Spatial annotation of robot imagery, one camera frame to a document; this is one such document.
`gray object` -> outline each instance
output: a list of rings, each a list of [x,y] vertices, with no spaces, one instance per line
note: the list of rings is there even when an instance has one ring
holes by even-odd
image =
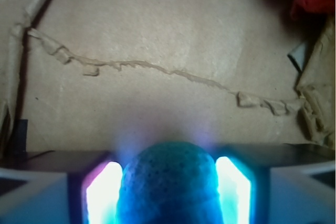
[[[306,40],[288,53],[288,58],[299,73],[302,73],[311,54],[312,41]]]
[[[0,168],[0,223],[70,223],[67,174]]]
[[[332,187],[317,179],[330,172],[335,172],[335,161],[272,168],[269,223],[334,224],[334,181]]]

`crumpled paper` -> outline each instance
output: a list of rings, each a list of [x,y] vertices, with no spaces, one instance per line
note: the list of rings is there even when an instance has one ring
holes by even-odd
[[[101,61],[86,58],[80,55],[76,55],[69,51],[69,49],[61,44],[60,42],[54,40],[53,38],[49,37],[48,35],[31,28],[28,30],[28,35],[38,39],[41,42],[42,47],[44,48],[45,52],[51,56],[54,56],[58,61],[62,64],[67,64],[72,60],[76,60],[83,65],[82,74],[84,76],[98,76],[99,75],[99,67],[101,66],[111,66],[121,71],[122,66],[140,66],[144,68],[153,68],[160,72],[166,74],[176,74],[178,76],[187,78],[190,81],[202,83],[208,85],[210,87],[217,87],[221,90],[224,90],[232,95],[236,95],[238,106],[241,108],[252,108],[252,107],[262,107],[269,109],[273,115],[281,116],[287,115],[291,113],[297,113],[302,107],[302,101],[300,99],[293,99],[293,100],[274,100],[269,98],[263,98],[258,95],[249,94],[246,92],[235,92],[231,91],[230,89],[226,88],[222,84],[210,80],[205,79],[199,76],[195,76],[188,72],[183,72],[180,70],[167,70],[163,67],[158,65],[151,64],[146,61],[139,61],[139,60],[132,60],[132,61]]]
[[[328,18],[297,85],[311,139],[335,149],[335,17]]]

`textured blue ball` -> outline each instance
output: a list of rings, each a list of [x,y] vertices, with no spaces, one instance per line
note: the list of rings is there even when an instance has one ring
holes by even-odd
[[[120,224],[223,223],[214,160],[187,142],[164,142],[140,153],[124,170]]]

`glowing light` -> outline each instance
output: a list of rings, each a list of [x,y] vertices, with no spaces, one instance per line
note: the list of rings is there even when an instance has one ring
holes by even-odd
[[[121,178],[121,166],[116,162],[110,162],[87,188],[90,224],[118,223],[115,216]]]
[[[216,169],[224,223],[248,224],[251,181],[228,157],[217,159]]]

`blue light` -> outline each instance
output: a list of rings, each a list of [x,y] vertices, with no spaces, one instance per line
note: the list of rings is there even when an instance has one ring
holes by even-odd
[[[122,178],[122,168],[109,162],[87,188],[88,219],[90,224],[117,224],[116,209]]]
[[[216,161],[218,192],[223,221],[229,224],[248,224],[250,215],[251,181],[228,157]]]

